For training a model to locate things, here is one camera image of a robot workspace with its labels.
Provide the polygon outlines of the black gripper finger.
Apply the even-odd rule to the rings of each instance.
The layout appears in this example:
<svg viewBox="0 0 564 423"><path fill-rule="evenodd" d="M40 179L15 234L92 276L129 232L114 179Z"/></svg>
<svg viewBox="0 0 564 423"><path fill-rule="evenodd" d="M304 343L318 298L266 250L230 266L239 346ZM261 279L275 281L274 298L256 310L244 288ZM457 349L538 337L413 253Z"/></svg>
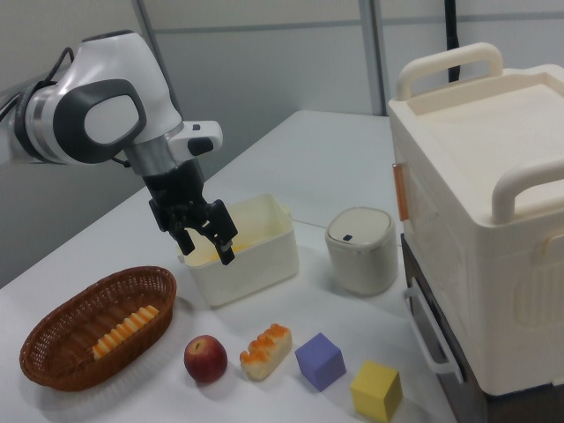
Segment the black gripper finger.
<svg viewBox="0 0 564 423"><path fill-rule="evenodd" d="M221 200L206 204L203 208L204 222L200 234L215 247L222 264L228 265L234 260L233 239L238 230Z"/></svg>
<svg viewBox="0 0 564 423"><path fill-rule="evenodd" d="M170 218L169 233L177 242L184 255L189 255L195 249L195 245L187 231L187 228L192 227L192 224L193 220L185 216L173 215Z"/></svg>

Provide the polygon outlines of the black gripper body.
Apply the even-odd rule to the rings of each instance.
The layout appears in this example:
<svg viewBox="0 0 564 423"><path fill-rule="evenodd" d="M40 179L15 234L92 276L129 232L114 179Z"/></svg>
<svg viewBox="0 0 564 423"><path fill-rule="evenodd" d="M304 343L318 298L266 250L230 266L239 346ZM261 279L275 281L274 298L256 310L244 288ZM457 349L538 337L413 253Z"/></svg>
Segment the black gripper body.
<svg viewBox="0 0 564 423"><path fill-rule="evenodd" d="M162 232L185 227L200 230L204 226L204 177L196 160L164 174L144 176L143 181L152 196L149 205Z"/></svg>

